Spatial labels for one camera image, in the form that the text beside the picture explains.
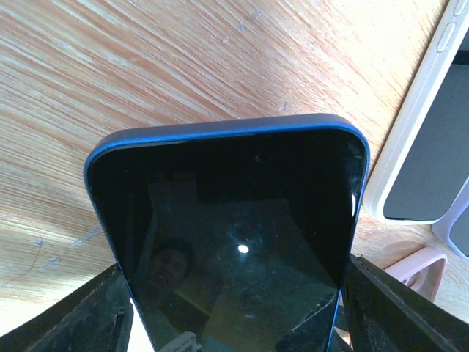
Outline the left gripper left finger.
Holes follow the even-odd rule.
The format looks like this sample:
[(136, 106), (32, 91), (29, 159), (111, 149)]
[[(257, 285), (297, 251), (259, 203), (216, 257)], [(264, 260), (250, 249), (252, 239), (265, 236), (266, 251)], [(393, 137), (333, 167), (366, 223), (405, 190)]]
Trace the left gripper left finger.
[(126, 351), (133, 323), (123, 273), (113, 265), (1, 337), (2, 351)]

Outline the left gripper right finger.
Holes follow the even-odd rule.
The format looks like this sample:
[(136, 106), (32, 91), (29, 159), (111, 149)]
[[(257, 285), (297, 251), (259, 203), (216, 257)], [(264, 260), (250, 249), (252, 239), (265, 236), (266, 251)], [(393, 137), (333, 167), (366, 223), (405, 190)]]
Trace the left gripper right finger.
[(342, 286), (352, 351), (467, 351), (468, 324), (363, 257)]

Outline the pink phone case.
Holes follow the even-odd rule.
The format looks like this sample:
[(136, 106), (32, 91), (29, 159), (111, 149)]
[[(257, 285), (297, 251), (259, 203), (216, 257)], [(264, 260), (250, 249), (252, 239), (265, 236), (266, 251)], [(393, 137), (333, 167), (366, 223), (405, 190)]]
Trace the pink phone case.
[(447, 262), (444, 253), (424, 247), (390, 265), (384, 272), (434, 303)]

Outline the lavender phone case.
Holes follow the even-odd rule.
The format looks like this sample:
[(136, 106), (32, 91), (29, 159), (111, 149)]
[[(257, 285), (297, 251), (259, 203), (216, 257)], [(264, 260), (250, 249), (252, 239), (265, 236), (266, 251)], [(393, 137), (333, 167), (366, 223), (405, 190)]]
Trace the lavender phone case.
[(456, 255), (468, 260), (468, 200), (454, 202), (432, 225), (432, 231)]

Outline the black phone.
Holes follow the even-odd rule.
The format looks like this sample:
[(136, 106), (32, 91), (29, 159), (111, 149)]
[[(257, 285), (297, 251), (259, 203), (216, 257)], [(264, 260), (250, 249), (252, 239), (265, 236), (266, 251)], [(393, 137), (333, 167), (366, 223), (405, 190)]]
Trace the black phone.
[(84, 182), (155, 351), (328, 351), (368, 168), (302, 114), (118, 131)]

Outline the blue phone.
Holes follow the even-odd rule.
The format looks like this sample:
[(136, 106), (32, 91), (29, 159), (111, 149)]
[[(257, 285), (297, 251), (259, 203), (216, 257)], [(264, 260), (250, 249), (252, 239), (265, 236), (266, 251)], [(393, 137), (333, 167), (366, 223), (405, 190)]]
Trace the blue phone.
[(468, 178), (465, 36), (385, 201), (387, 219), (436, 221)]

